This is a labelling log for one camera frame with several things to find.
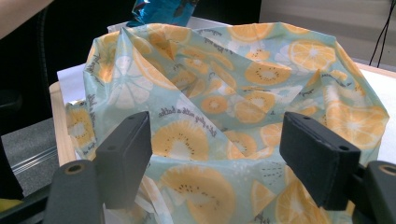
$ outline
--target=white surface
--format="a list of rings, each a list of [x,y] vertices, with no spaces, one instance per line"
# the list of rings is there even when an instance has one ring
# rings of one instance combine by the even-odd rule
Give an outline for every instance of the white surface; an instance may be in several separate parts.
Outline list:
[[[378,160],[396,163],[396,78],[381,76],[361,70],[382,104],[388,110],[390,119],[382,136]]]

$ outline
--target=citrus print fabric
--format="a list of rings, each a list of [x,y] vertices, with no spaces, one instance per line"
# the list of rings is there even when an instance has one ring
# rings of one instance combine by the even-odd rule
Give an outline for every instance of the citrus print fabric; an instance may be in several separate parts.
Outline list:
[[[348,223],[317,208],[279,155],[285,111],[376,158],[389,119],[332,36],[285,23],[191,30],[148,24],[93,41],[86,99],[67,106],[77,153],[127,116],[150,115],[153,156],[131,223]]]

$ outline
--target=white paper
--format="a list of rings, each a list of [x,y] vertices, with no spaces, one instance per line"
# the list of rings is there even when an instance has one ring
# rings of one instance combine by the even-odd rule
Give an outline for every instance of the white paper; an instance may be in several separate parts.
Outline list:
[[[361,70],[390,116],[378,160],[396,163],[396,78]]]
[[[84,79],[82,76],[84,66],[85,63],[58,72],[64,104],[85,99]]]

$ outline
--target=kiwi slice print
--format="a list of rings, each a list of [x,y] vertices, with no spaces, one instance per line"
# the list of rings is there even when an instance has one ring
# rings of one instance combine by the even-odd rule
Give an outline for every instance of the kiwi slice print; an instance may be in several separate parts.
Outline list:
[[[203,128],[188,120],[161,127],[151,139],[156,155],[180,160],[206,161],[209,144]]]
[[[168,169],[160,179],[186,200],[197,223],[229,223],[235,210],[232,185],[218,171],[198,166],[181,165]]]
[[[267,60],[270,57],[270,51],[264,49],[255,49],[247,53],[246,58],[251,61],[263,61]]]
[[[245,99],[258,106],[264,112],[268,112],[275,105],[275,96],[265,91],[252,91],[245,95]]]
[[[79,147],[94,141],[94,132],[89,112],[84,108],[73,108],[67,116],[68,131]]]
[[[227,106],[223,96],[209,96],[201,102],[201,108],[208,114],[220,114],[227,110]]]
[[[291,69],[287,66],[268,62],[252,62],[245,72],[247,81],[271,86],[282,83],[290,77]]]
[[[257,144],[253,137],[246,133],[228,131],[224,133],[228,139],[238,147],[245,157],[250,156],[257,150]]]

